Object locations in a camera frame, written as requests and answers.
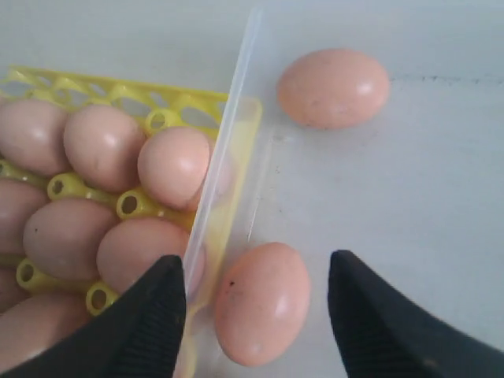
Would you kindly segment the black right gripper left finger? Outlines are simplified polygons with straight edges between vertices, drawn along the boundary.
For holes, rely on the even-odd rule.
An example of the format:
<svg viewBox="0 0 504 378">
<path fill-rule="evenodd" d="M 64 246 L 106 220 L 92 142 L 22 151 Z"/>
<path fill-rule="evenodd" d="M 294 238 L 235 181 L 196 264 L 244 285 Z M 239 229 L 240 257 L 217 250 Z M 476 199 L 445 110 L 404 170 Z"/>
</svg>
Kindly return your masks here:
<svg viewBox="0 0 504 378">
<path fill-rule="evenodd" d="M 105 311 L 4 377 L 171 377 L 186 320 L 183 262 L 159 258 Z"/>
</svg>

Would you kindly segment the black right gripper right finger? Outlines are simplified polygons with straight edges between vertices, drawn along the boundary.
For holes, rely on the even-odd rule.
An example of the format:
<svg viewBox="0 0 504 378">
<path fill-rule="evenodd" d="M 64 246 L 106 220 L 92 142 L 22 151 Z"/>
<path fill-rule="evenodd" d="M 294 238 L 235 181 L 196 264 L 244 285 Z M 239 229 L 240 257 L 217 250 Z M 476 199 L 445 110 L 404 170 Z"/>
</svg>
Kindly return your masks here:
<svg viewBox="0 0 504 378">
<path fill-rule="evenodd" d="M 349 250 L 332 253 L 328 312 L 349 377 L 501 377 L 503 353 L 410 301 Z"/>
</svg>

